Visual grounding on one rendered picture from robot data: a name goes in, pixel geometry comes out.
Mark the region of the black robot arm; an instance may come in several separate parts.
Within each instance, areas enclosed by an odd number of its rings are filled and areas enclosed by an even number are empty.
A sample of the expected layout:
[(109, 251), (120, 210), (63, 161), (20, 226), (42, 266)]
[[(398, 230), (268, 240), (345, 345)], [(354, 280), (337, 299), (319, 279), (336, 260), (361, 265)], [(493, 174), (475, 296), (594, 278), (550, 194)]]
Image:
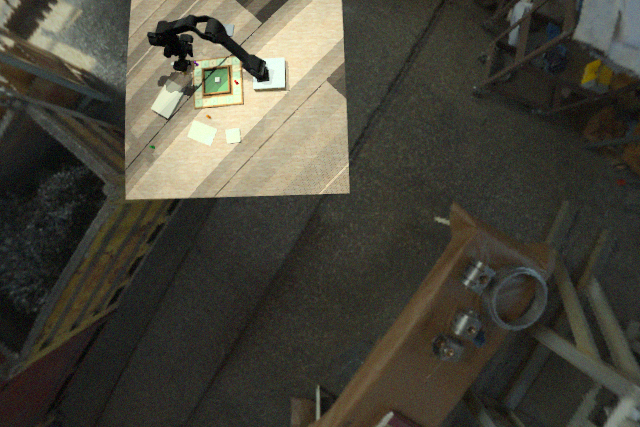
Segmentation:
[[(197, 22), (207, 22), (205, 33), (201, 33), (196, 27)], [(156, 32), (147, 32), (148, 41), (150, 45), (162, 46), (164, 48), (164, 56), (171, 58), (171, 55), (177, 56), (174, 51), (181, 46), (179, 36), (177, 34), (193, 31), (199, 37), (204, 40), (209, 40), (213, 44), (218, 43), (225, 47), (229, 52), (234, 54), (239, 60), (242, 61), (242, 68), (249, 71), (258, 82), (269, 81), (269, 70), (266, 68), (266, 61), (253, 54), (248, 54), (242, 47), (239, 46), (231, 37), (226, 33), (226, 28), (219, 20), (207, 15), (196, 17), (195, 15), (188, 15), (188, 17), (166, 22), (166, 20), (158, 21)]]

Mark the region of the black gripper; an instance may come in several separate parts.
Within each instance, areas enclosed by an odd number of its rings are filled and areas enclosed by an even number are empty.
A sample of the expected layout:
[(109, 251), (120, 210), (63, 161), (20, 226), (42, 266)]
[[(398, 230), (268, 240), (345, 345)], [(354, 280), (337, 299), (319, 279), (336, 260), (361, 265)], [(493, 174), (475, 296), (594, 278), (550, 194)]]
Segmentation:
[(174, 66), (173, 66), (174, 70), (187, 72), (188, 65), (192, 64), (189, 60), (186, 59), (186, 57), (187, 57), (187, 54), (193, 57), (193, 51), (192, 51), (193, 45), (189, 44), (189, 42), (193, 43), (193, 39), (194, 38), (192, 37), (192, 35), (181, 34), (179, 38), (179, 41), (181, 41), (180, 48), (177, 50), (172, 50), (170, 48), (171, 51), (174, 51), (176, 55), (179, 56), (178, 61), (174, 62)]

